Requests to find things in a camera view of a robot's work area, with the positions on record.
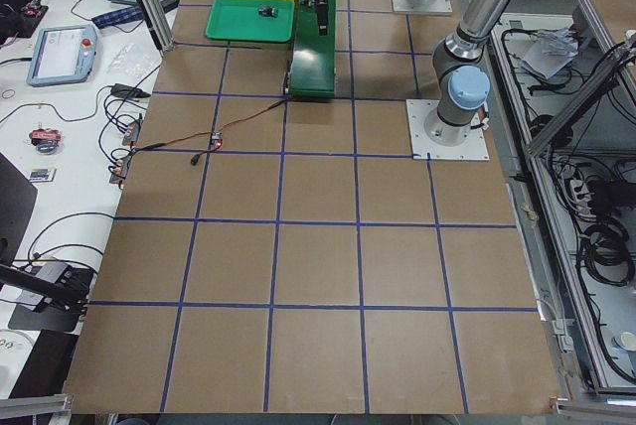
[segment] green tray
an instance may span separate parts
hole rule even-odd
[[[276,10],[275,18],[260,16],[258,8]],[[213,40],[286,43],[294,22],[293,0],[215,0],[206,28]]]

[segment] screen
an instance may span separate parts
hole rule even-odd
[[[42,40],[35,77],[75,74],[82,39],[83,28],[47,32]]]
[[[15,259],[36,203],[36,188],[0,154],[0,263]]]

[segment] paper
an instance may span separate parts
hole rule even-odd
[[[537,37],[520,66],[544,79],[553,77],[578,54],[578,43],[569,30],[538,32]]]

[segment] connector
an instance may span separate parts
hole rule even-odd
[[[146,99],[150,97],[148,92],[141,90],[139,87],[133,87],[126,84],[115,84],[110,88],[110,94],[120,99]]]

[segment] metal bracket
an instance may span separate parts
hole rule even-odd
[[[73,398],[67,394],[0,400],[0,419],[67,412],[72,402]]]
[[[408,99],[406,112],[410,131],[410,146],[413,159],[426,160],[490,160],[488,147],[482,129],[474,129],[466,141],[457,147],[446,147],[433,141],[424,131],[424,120],[428,113],[437,107],[438,100]],[[479,116],[475,115],[472,125],[479,125]]]
[[[436,15],[450,16],[453,8],[450,0],[422,0],[421,4],[411,5],[408,0],[392,0],[396,13],[407,13],[411,15]]]
[[[607,402],[576,402],[558,398],[554,407],[559,415],[578,420],[602,420],[612,423],[636,423],[636,407],[610,405]]]

